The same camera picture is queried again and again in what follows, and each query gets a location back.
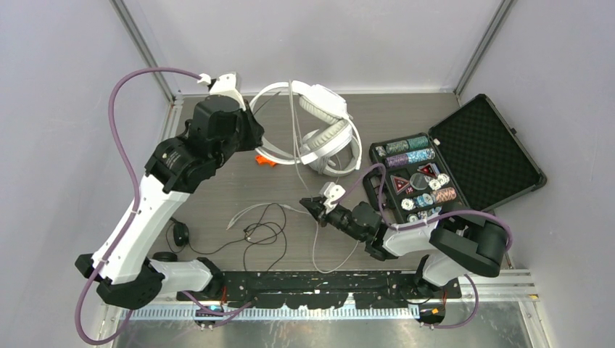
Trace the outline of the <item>small white headphones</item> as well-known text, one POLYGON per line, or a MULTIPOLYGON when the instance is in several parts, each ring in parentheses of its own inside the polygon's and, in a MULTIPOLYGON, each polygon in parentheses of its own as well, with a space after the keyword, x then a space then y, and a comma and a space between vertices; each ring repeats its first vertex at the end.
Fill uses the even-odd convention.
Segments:
POLYGON ((320 84, 290 80, 266 86, 252 97, 249 106, 258 112, 265 106, 260 98, 276 92, 289 97, 292 149, 285 151, 264 138, 264 144, 256 149, 258 155, 277 165, 308 165, 318 155, 326 156, 331 152, 331 149, 325 149, 325 145, 333 137, 341 135, 348 126, 361 145, 360 134, 349 113, 347 101, 339 94, 320 84))

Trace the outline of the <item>black on-ear headphones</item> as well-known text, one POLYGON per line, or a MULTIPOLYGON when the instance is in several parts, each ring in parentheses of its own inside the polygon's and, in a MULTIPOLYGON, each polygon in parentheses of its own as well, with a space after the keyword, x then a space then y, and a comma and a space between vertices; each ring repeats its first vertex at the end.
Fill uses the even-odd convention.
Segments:
POLYGON ((153 260, 161 261, 161 262, 177 262, 178 254, 184 250, 184 248, 189 243, 189 228, 185 223, 175 219, 174 217, 170 218, 170 225, 168 226, 167 231, 165 232, 165 240, 168 244, 169 250, 167 252, 155 252, 153 254, 153 260), (178 250, 174 250, 171 246, 170 232, 173 232, 173 243, 178 250))

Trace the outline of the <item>large white grey headphones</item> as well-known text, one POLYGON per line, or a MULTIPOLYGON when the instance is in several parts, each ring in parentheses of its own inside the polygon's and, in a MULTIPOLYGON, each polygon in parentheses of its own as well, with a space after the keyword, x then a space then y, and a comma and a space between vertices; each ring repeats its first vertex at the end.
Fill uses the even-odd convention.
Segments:
POLYGON ((363 148, 350 126, 335 136, 326 145, 331 149, 326 156, 318 155, 307 166, 318 174, 341 178, 351 174, 361 166, 363 148))

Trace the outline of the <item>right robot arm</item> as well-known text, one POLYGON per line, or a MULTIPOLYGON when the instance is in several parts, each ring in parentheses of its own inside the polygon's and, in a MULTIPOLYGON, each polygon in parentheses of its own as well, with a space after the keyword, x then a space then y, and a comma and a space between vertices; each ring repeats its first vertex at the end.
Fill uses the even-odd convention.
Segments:
POLYGON ((365 244, 365 251, 376 260, 422 253, 410 280, 412 291, 420 297, 433 297, 467 273, 497 277, 513 242, 510 227, 500 218, 459 202, 448 202, 425 219, 391 225, 366 202, 352 210, 340 204, 330 210, 318 197, 302 198, 300 204, 320 226, 330 225, 365 244))

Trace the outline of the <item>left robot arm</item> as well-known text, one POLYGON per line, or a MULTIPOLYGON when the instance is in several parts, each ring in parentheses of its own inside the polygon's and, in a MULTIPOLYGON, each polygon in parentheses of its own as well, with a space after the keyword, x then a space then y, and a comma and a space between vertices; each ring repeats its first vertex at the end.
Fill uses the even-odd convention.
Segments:
POLYGON ((216 299, 221 271, 206 257, 161 261, 148 252, 178 208, 236 152, 262 145, 264 128, 241 96, 210 94, 184 131, 159 143, 145 165, 138 196, 104 245, 78 256, 80 273, 108 305, 137 310, 161 294, 195 291, 216 299))

